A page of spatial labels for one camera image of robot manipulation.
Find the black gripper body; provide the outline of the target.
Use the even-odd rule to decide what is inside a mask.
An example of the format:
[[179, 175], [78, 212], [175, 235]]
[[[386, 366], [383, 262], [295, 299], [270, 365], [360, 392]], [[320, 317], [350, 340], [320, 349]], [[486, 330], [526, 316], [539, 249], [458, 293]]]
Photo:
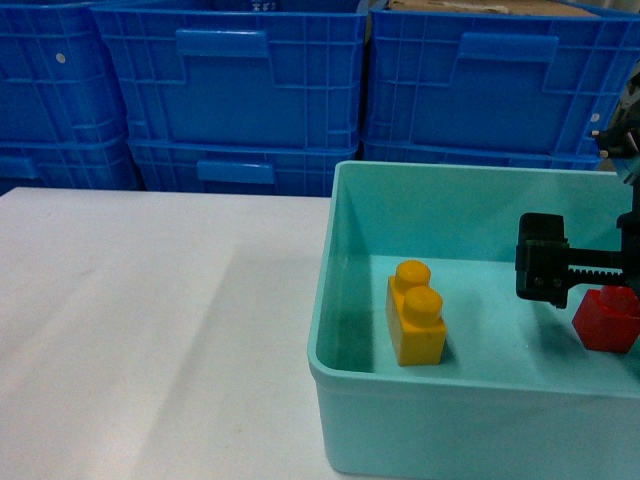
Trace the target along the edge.
[[631, 211], [620, 215], [617, 251], [572, 248], [560, 215], [525, 213], [520, 217], [515, 252], [516, 294], [525, 300], [567, 305], [568, 292], [580, 284], [626, 286], [639, 293], [639, 71], [635, 69], [605, 130], [594, 130], [599, 156], [609, 160], [632, 188]]

